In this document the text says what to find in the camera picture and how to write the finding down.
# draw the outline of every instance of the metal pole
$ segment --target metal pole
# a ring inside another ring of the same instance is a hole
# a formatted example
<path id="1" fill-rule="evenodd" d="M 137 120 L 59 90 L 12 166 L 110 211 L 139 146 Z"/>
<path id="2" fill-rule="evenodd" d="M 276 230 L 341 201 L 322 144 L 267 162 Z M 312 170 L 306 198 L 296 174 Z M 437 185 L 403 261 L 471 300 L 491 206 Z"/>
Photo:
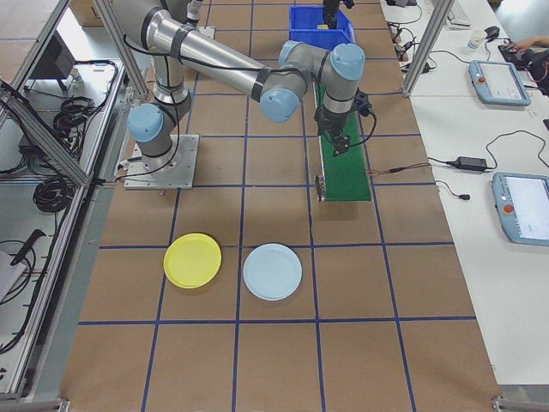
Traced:
<path id="1" fill-rule="evenodd" d="M 437 41 L 438 35 L 443 28 L 446 21 L 446 16 L 452 8 L 454 0 L 438 0 L 435 4 L 435 9 L 432 12 L 431 19 L 427 23 L 427 29 L 423 33 L 421 42 L 416 53 L 413 55 L 410 69 L 404 79 L 404 85 L 402 87 L 402 94 L 409 97 L 412 94 L 413 87 L 419 79 L 419 75 L 423 71 L 425 62 L 429 58 L 432 47 Z"/>
<path id="2" fill-rule="evenodd" d="M 134 85 L 134 88 L 136 88 L 137 98 L 144 101 L 148 95 L 147 83 L 145 83 L 141 71 L 139 70 L 136 58 L 134 58 L 131 50 L 124 44 L 124 34 L 114 15 L 110 0 L 94 0 L 94 3 L 103 24 L 105 25 L 106 31 L 111 35 L 112 41 L 114 41 L 114 45 L 118 50 L 118 55 L 124 63 L 126 73 Z"/>

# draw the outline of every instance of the grid floor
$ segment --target grid floor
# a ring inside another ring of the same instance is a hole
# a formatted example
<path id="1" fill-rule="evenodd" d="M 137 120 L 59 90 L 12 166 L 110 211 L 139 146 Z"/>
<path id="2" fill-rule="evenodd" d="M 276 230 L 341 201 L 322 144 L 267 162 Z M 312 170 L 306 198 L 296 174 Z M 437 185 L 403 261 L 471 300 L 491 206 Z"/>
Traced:
<path id="1" fill-rule="evenodd" d="M 274 65 L 290 4 L 212 0 L 202 20 Z M 379 3 L 346 14 L 379 119 L 368 164 L 426 161 Z M 372 179 L 372 202 L 318 203 L 312 96 L 274 124 L 216 81 L 189 71 L 185 82 L 195 100 L 182 126 L 201 135 L 196 187 L 115 189 L 63 382 L 74 411 L 492 410 L 497 386 L 430 169 Z M 162 258 L 191 232 L 217 239 L 223 263 L 183 290 Z M 268 242 L 303 265 L 279 302 L 242 283 L 247 255 Z"/>

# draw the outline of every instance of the electronic device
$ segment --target electronic device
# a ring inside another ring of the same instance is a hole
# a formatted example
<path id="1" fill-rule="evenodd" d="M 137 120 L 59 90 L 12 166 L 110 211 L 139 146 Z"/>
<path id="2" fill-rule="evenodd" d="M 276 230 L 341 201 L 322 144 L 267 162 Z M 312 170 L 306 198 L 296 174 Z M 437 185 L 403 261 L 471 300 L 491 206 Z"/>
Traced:
<path id="1" fill-rule="evenodd" d="M 469 16 L 463 10 L 459 0 L 455 0 L 446 18 L 446 25 L 450 28 L 468 29 L 471 27 Z"/>
<path id="2" fill-rule="evenodd" d="M 417 6 L 418 2 L 416 0 L 385 0 L 388 6 Z"/>
<path id="3" fill-rule="evenodd" d="M 509 62 L 515 66 L 517 70 L 524 70 L 527 63 L 521 59 L 522 53 L 512 43 L 507 45 L 499 45 L 498 50 L 506 62 Z"/>
<path id="4" fill-rule="evenodd" d="M 75 57 L 61 38 L 61 35 L 56 31 L 30 75 L 30 79 L 56 79 L 61 81 L 69 77 L 74 66 Z"/>
<path id="5" fill-rule="evenodd" d="M 511 63 L 474 60 L 469 64 L 469 75 L 479 99 L 487 105 L 528 106 L 531 103 Z"/>
<path id="6" fill-rule="evenodd" d="M 521 60 L 525 63 L 536 86 L 543 94 L 549 95 L 549 49 L 544 51 L 528 49 L 522 54 Z"/>
<path id="7" fill-rule="evenodd" d="M 488 41 L 493 41 L 499 37 L 499 27 L 498 26 L 489 26 L 484 29 L 486 33 L 486 39 Z"/>
<path id="8" fill-rule="evenodd" d="M 511 242 L 549 246 L 549 177 L 498 172 L 492 190 Z"/>

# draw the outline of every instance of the blue bin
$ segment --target blue bin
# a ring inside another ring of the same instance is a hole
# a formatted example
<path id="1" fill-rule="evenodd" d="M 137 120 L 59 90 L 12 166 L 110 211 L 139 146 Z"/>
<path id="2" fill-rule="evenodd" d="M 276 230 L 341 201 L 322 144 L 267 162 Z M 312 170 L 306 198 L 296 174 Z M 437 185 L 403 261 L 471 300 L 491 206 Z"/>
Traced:
<path id="1" fill-rule="evenodd" d="M 324 24 L 323 6 L 290 6 L 290 40 L 327 50 L 334 50 L 342 43 L 356 43 L 351 21 L 341 11 L 335 18 L 337 28 L 319 29 Z"/>

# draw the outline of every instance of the power adapter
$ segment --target power adapter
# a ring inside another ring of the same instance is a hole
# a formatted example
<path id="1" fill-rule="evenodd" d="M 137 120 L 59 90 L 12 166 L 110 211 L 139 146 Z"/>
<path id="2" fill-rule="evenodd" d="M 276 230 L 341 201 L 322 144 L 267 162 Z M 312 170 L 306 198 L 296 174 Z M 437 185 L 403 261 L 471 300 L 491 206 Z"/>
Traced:
<path id="1" fill-rule="evenodd" d="M 454 161 L 447 162 L 447 164 L 456 169 L 471 170 L 473 172 L 484 172 L 489 168 L 486 164 L 486 159 L 481 159 L 479 157 L 460 156 Z"/>
<path id="2" fill-rule="evenodd" d="M 401 67 L 401 72 L 402 73 L 407 73 L 410 70 L 410 64 L 411 63 L 404 64 Z M 429 73 L 432 69 L 433 68 L 427 62 L 425 62 L 425 65 L 423 66 L 423 69 L 421 70 L 421 74 L 424 75 L 425 73 Z"/>

